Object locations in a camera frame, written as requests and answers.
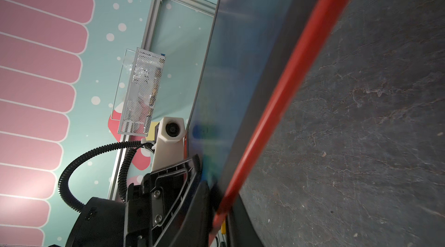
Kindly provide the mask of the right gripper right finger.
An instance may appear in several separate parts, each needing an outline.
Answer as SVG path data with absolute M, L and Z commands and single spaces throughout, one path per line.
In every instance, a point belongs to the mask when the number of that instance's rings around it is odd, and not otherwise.
M 243 203 L 235 203 L 227 215 L 229 247 L 263 247 Z

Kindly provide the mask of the red writing tablet top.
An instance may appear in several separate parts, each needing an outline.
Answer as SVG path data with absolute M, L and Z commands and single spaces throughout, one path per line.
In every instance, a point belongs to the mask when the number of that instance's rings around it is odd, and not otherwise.
M 187 133 L 210 187 L 212 233 L 348 1 L 218 1 Z

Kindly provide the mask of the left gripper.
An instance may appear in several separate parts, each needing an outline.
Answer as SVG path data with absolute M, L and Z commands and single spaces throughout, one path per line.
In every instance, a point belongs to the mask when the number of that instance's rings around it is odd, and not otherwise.
M 198 155 L 144 176 L 127 190 L 125 247 L 171 247 L 201 179 Z

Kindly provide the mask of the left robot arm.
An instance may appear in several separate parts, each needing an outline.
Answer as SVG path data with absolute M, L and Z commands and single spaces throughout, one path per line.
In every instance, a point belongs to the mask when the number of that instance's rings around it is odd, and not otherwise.
M 58 191 L 62 200 L 79 213 L 68 236 L 68 247 L 205 247 L 209 188 L 200 183 L 198 155 L 156 170 L 139 185 L 127 184 L 127 170 L 141 141 L 124 141 L 82 154 L 65 170 Z M 93 197 L 87 204 L 69 188 L 74 171 L 93 157 L 128 149 L 118 177 L 121 202 Z

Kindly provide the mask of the clear plastic bag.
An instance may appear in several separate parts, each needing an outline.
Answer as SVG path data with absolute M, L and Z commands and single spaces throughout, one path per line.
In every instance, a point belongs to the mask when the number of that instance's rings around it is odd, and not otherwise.
M 141 66 L 134 69 L 133 79 L 130 85 L 129 99 L 143 103 L 146 106 L 152 106 L 155 87 L 154 66 Z

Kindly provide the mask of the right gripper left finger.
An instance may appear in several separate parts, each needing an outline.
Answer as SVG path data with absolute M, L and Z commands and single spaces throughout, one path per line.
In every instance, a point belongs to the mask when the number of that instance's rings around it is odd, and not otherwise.
M 207 182 L 202 181 L 170 247 L 208 247 L 210 214 L 210 190 Z

